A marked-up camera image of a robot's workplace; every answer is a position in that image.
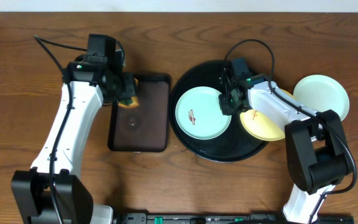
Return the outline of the light blue plate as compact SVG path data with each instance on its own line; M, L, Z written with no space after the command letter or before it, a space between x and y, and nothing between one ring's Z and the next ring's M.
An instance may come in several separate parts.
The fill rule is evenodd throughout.
M198 86L186 91L175 106L175 119L188 136L209 140L229 127L232 116L224 115L219 106L220 91Z
M293 96L303 105L320 112L335 111L343 121L350 108L349 96L335 79L325 75L302 78L293 90Z

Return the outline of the yellow green scrub sponge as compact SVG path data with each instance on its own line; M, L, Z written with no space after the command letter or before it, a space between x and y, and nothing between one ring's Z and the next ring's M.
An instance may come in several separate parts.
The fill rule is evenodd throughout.
M134 85L134 90L135 90L135 95L132 96L130 99L126 99L126 100L121 100L118 103L118 107L124 108L124 109L133 109L139 106L139 98L137 96L137 87L139 84L138 79L134 79L135 85Z

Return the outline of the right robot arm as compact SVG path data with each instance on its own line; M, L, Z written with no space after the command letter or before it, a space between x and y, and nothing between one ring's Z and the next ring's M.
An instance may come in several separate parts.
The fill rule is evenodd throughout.
M287 166L294 183L282 213L289 223L314 223L327 195L356 165L342 122L333 110L319 112L284 93L271 77L254 75L245 60L224 60L219 96L224 115L247 110L264 114L285 133Z

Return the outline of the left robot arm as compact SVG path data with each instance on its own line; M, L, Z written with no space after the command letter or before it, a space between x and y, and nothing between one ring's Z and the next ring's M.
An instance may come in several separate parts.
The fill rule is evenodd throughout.
M83 54L62 73L62 97L48 138L29 170L15 171L11 189L24 223L112 223L113 209L95 204L80 180L93 120L102 105L135 108L137 83L123 72L125 51L113 37L90 34Z

